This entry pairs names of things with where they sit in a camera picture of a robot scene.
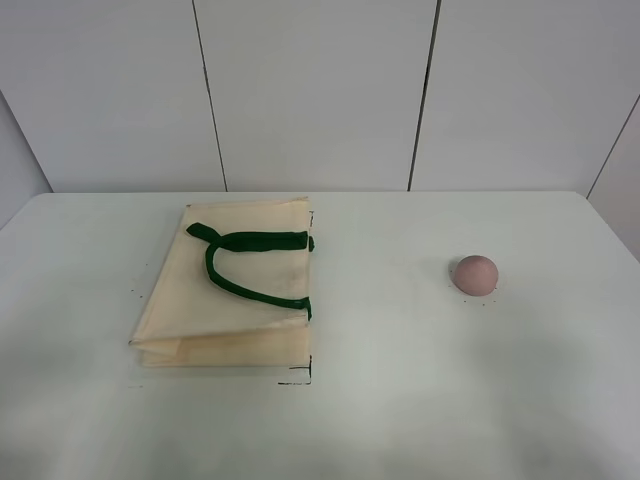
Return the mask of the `cream linen bag green handles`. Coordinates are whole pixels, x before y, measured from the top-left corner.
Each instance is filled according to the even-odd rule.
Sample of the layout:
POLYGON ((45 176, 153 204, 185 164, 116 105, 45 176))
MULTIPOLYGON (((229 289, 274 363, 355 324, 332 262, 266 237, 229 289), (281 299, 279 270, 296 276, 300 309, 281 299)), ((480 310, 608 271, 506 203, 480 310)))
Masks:
POLYGON ((147 367, 306 367, 306 197, 190 204, 129 343, 147 367))

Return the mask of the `pink peach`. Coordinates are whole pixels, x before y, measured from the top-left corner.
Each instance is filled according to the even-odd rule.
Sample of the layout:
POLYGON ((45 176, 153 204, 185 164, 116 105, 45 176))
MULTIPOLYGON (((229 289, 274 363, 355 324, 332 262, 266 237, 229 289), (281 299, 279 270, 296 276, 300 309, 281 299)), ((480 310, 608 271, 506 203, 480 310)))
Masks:
POLYGON ((487 296, 498 283, 499 271, 489 258, 480 255, 464 257, 453 272, 453 283, 463 293, 470 296, 487 296))

